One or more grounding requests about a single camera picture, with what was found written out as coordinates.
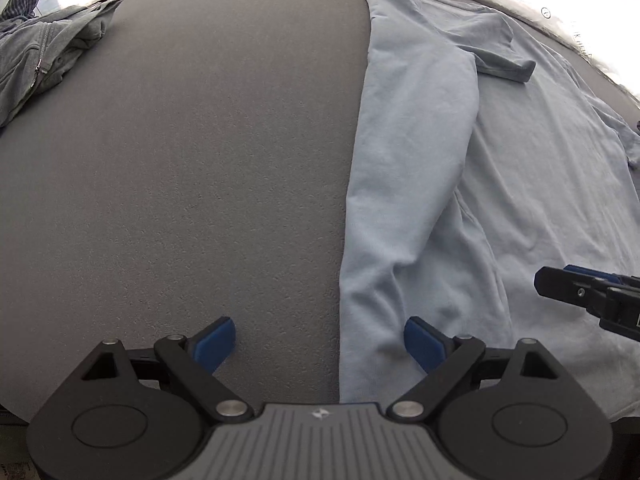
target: silver screw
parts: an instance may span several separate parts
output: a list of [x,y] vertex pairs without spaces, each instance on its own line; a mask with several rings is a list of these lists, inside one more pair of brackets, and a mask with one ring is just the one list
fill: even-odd
[[237,399],[223,400],[216,406],[216,411],[222,416],[244,415],[247,409],[247,405]]
[[401,400],[396,402],[392,408],[392,411],[402,418],[411,418],[413,416],[422,415],[424,406],[420,402],[414,400]]

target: garment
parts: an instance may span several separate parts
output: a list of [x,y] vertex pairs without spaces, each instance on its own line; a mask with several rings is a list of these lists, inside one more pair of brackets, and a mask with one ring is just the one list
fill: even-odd
[[[538,337],[607,413],[627,408],[638,396],[640,345],[539,298],[533,277],[564,263],[638,272],[640,205],[626,157],[637,162],[640,137],[501,12],[447,0],[367,3],[340,270],[341,400],[386,405],[423,377],[402,344],[404,322],[418,315],[490,346]],[[564,164],[568,153],[576,164]],[[559,175],[570,192],[556,193]],[[581,210],[587,197],[594,202]],[[609,368],[581,368],[586,348]],[[625,389],[604,391],[600,380]]]
[[67,7],[42,18],[0,23],[0,127],[34,94],[62,81],[83,51],[104,35],[122,0]]
[[38,5],[39,0],[9,0],[2,12],[0,12],[0,22],[11,20],[12,18],[23,18],[30,20],[35,18],[33,9]]

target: circular cap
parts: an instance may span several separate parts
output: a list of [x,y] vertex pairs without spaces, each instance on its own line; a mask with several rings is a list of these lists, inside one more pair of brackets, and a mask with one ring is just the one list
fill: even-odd
[[78,415],[72,431],[91,447],[122,447],[139,439],[146,430],[146,415],[136,408],[112,404]]
[[524,447],[549,446],[566,433],[564,416],[539,404],[513,404],[494,415],[494,431],[507,442]]
[[242,400],[229,399],[219,402],[216,411],[223,416],[240,416],[244,415],[247,405]]
[[420,402],[415,402],[414,400],[401,400],[394,404],[392,411],[402,418],[411,418],[413,416],[422,415],[424,406],[421,405]]

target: plaid fabric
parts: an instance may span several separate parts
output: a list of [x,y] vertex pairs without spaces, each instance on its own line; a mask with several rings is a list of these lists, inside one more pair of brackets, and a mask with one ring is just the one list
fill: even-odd
[[0,22],[23,16],[25,18],[35,18],[33,9],[36,8],[39,0],[9,0],[0,14]]

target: gray jacket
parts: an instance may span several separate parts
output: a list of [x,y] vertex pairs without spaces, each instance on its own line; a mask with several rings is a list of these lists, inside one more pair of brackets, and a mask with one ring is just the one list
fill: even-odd
[[67,7],[41,18],[0,23],[0,127],[32,95],[52,88],[103,37],[122,0]]

